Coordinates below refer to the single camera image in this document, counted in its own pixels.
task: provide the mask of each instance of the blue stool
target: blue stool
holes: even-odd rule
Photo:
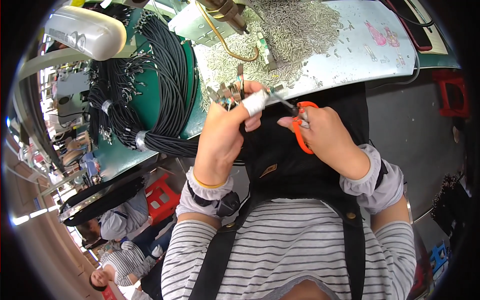
[[[432,255],[430,256],[430,265],[432,265],[433,273],[437,272],[437,270],[447,261],[447,249],[445,247],[445,242],[442,241],[442,245],[440,247],[435,246],[432,249]]]

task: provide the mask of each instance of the gold bracelet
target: gold bracelet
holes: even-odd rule
[[[192,172],[192,176],[193,176],[193,179],[195,179],[195,181],[200,184],[201,186],[203,186],[204,188],[207,188],[207,189],[216,189],[216,188],[219,188],[221,187],[222,185],[225,184],[224,183],[221,183],[221,184],[217,184],[217,185],[207,185],[207,184],[204,184],[203,182],[200,182],[196,177],[195,177],[195,174]]]

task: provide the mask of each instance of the paper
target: paper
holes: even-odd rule
[[[425,23],[422,18],[419,16],[418,12],[413,8],[413,6],[406,0],[404,0],[408,7],[413,11],[414,15],[417,17],[419,23]],[[423,6],[418,2],[418,0],[410,0],[413,5],[417,8],[417,10],[420,12],[420,14],[423,16],[427,22],[430,22],[431,18],[430,15],[426,12],[426,10],[423,8]],[[419,51],[420,53],[429,53],[429,54],[448,54],[447,48],[445,47],[445,43],[442,40],[442,37],[440,36],[440,32],[438,31],[437,27],[435,25],[430,26],[430,29],[432,32],[430,32],[426,27],[424,27],[423,30],[425,30],[425,33],[428,36],[428,39],[432,43],[432,49],[428,51]]]

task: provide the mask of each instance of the workbench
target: workbench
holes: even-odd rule
[[[283,97],[295,98],[340,85],[412,75],[415,66],[415,49],[393,12],[376,1],[339,0],[323,3],[338,11],[340,22],[348,27],[339,32],[338,40],[342,40],[342,43],[337,41],[334,46],[329,48],[328,53],[313,54],[305,59],[301,65],[301,76],[295,80],[293,86],[291,83],[288,84],[290,88],[282,92]],[[140,13],[139,9],[132,13],[131,22],[127,27],[127,41],[134,36],[136,45],[145,41],[141,35],[133,32],[133,25]],[[387,27],[396,34],[399,46],[392,47],[388,43],[382,45],[381,41],[374,40],[369,30],[370,25],[383,32],[383,35],[385,35],[384,28]],[[419,54],[420,68],[460,68],[451,54],[451,50],[448,50],[448,55]],[[203,128],[206,112],[201,108],[202,87],[205,89],[205,83],[210,86],[219,84],[212,80],[215,77],[215,70],[211,70],[207,66],[207,51],[209,48],[203,45],[194,47],[204,84],[199,85],[193,111],[185,129],[180,134],[180,138],[183,139],[199,135]],[[145,83],[146,87],[137,86],[138,91],[143,94],[133,96],[131,104],[146,128],[151,128],[158,117],[160,107],[156,72],[145,70],[136,79]],[[245,79],[249,80],[248,74],[245,74]],[[100,174],[104,180],[109,180],[156,154],[150,150],[145,152],[129,150],[116,138],[113,139],[112,144],[99,141],[98,149],[94,152],[101,166]]]

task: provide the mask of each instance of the green workbench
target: green workbench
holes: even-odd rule
[[[133,35],[135,35],[137,45],[145,41],[143,36],[134,34],[133,30],[133,26],[136,24],[141,12],[141,9],[136,9],[132,12],[131,21],[127,27],[127,41],[130,41]],[[186,51],[190,51],[190,48],[186,45],[184,45],[184,48]],[[148,44],[145,45],[144,50],[149,50]],[[449,52],[448,55],[419,53],[420,68],[460,68],[451,49],[447,47],[447,50]],[[191,70],[192,61],[189,58],[188,60],[189,70]],[[157,74],[153,70],[145,70],[144,73],[137,74],[136,80],[145,83],[146,86],[136,86],[137,90],[143,94],[132,96],[133,101],[131,105],[137,111],[140,121],[147,129],[150,129],[157,120],[160,109]],[[184,130],[180,134],[180,138],[189,139],[197,136],[202,131],[206,113],[200,108],[201,101],[202,93],[200,91],[200,85],[198,85],[192,113]],[[100,164],[100,175],[103,180],[109,180],[155,154],[157,154],[157,152],[151,150],[145,152],[130,150],[124,147],[115,137],[113,137],[112,144],[108,144],[103,140],[99,141],[98,149],[94,151],[94,155]]]

